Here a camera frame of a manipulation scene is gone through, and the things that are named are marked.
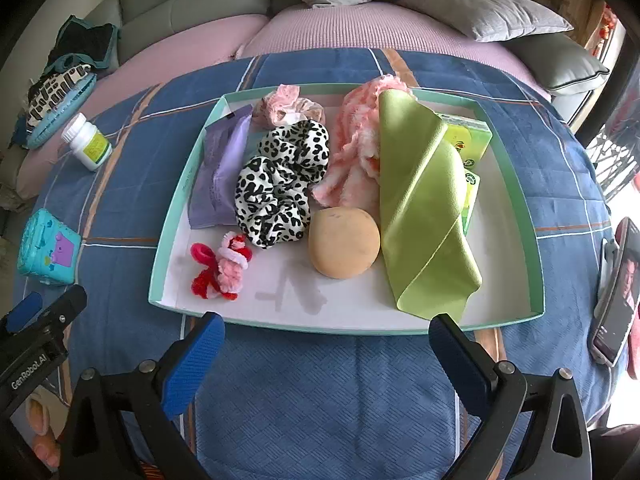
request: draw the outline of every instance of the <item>blue gripper pad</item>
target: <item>blue gripper pad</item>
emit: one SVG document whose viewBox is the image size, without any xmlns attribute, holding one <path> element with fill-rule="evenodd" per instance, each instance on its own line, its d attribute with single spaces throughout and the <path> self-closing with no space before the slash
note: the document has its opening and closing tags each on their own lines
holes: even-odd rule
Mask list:
<svg viewBox="0 0 640 480">
<path fill-rule="evenodd" d="M 225 340 L 225 323 L 207 312 L 182 341 L 176 341 L 158 363 L 156 390 L 168 418 L 183 413 Z"/>
<path fill-rule="evenodd" d="M 13 334 L 20 332 L 41 310 L 42 296 L 32 292 L 6 315 L 6 331 Z"/>
<path fill-rule="evenodd" d="M 491 383 L 485 374 L 492 373 L 494 364 L 489 354 L 478 343 L 469 341 L 446 314 L 439 314 L 429 323 L 429 343 L 466 410 L 485 418 L 492 396 Z M 472 359 L 471 352 L 480 363 Z M 488 370 L 482 370 L 479 364 Z"/>
</svg>

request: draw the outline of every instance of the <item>scrunchie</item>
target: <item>scrunchie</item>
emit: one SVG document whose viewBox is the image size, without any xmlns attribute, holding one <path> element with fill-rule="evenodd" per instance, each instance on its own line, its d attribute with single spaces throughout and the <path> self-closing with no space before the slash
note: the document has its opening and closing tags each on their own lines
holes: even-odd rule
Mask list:
<svg viewBox="0 0 640 480">
<path fill-rule="evenodd" d="M 315 121 L 280 126 L 258 143 L 236 185 L 238 225 L 254 245 L 303 237 L 311 222 L 306 189 L 326 173 L 328 143 L 329 133 Z"/>
</svg>

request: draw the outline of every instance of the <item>white cap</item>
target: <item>white cap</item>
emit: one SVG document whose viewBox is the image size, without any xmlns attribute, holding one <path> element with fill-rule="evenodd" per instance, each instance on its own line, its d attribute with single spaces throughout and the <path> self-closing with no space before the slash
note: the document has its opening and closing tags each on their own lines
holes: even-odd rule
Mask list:
<svg viewBox="0 0 640 480">
<path fill-rule="evenodd" d="M 62 140 L 67 144 L 76 138 L 76 135 L 80 133 L 80 130 L 86 123 L 86 117 L 84 114 L 76 114 L 66 125 L 65 131 L 62 132 Z"/>
</svg>

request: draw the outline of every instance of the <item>green cloth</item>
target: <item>green cloth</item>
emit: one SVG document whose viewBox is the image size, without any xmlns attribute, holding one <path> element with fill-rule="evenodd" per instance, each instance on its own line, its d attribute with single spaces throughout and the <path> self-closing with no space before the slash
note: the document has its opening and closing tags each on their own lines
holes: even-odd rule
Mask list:
<svg viewBox="0 0 640 480">
<path fill-rule="evenodd" d="M 379 102 L 382 253 L 396 305 L 460 322 L 482 283 L 462 232 L 465 168 L 434 112 L 398 90 Z"/>
</svg>

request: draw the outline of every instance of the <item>turquoise plastic box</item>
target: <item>turquoise plastic box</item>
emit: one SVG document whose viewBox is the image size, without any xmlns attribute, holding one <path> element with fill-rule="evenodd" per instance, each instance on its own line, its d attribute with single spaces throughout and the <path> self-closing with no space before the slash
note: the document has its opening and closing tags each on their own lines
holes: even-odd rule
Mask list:
<svg viewBox="0 0 640 480">
<path fill-rule="evenodd" d="M 39 209 L 22 233 L 18 272 L 34 276 L 46 285 L 73 283 L 80 241 L 78 233 L 46 209 Z"/>
</svg>

